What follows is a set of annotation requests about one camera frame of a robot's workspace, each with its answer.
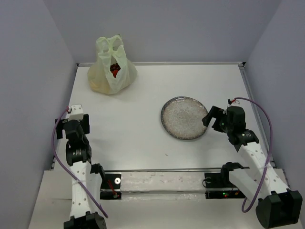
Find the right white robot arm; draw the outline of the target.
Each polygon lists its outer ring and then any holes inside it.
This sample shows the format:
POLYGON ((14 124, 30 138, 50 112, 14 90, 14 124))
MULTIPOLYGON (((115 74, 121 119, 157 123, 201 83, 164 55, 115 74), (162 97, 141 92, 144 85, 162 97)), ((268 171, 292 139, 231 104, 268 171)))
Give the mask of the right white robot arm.
POLYGON ((227 162, 220 172, 205 173, 204 187, 239 189, 255 207, 257 219, 265 229, 296 224, 303 198, 298 191, 288 187, 267 160, 258 137, 246 128, 244 109, 212 106, 202 119, 203 125, 208 126, 213 118, 212 129, 227 134, 230 144, 247 166, 227 162))

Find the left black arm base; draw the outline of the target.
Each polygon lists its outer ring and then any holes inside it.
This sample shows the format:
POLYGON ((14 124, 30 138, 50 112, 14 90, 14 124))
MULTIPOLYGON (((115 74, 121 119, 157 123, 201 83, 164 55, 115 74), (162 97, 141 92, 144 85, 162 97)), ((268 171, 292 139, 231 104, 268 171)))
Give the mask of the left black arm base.
POLYGON ((106 173, 102 179, 100 199, 101 200, 119 200, 121 193, 121 173, 106 173))

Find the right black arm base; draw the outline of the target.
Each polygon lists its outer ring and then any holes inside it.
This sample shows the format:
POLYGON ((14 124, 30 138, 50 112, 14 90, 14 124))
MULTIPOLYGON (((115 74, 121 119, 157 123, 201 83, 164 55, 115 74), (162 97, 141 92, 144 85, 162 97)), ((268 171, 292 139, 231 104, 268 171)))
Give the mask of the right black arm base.
POLYGON ((233 184, 225 183, 221 173, 205 173, 202 185, 206 199, 244 199, 245 195, 233 184))

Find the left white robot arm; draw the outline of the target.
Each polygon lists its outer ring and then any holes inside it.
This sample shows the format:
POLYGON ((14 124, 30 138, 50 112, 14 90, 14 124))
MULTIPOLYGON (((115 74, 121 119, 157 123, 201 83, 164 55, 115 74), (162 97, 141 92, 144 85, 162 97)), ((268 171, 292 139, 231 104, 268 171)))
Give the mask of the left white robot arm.
POLYGON ((90 132, 88 114, 70 114, 69 118, 58 118, 52 131, 52 140, 66 137, 63 164, 54 154, 60 166, 71 176, 70 218, 64 222, 65 229, 105 229, 108 215, 102 209, 101 187, 105 184, 105 172, 97 163, 92 164, 92 149, 86 135, 90 132))

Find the red orange fake fruit bunch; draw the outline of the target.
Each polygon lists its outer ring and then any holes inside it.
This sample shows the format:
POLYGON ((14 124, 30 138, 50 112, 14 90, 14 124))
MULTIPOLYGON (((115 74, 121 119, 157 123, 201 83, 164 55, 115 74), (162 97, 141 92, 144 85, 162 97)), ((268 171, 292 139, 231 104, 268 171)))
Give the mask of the red orange fake fruit bunch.
POLYGON ((113 75, 114 78, 116 78, 118 72, 120 71, 121 67, 119 66, 118 63, 114 63, 110 66, 110 71, 113 75))

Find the translucent yellowish plastic bag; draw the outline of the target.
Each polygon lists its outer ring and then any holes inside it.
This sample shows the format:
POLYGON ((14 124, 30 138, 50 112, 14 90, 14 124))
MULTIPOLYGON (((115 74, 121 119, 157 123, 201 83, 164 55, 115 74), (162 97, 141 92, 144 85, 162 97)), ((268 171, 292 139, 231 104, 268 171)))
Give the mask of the translucent yellowish plastic bag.
POLYGON ((117 94, 132 84, 138 72, 128 60, 120 35, 100 37, 96 44, 96 62, 89 68, 90 88, 102 94, 117 94))

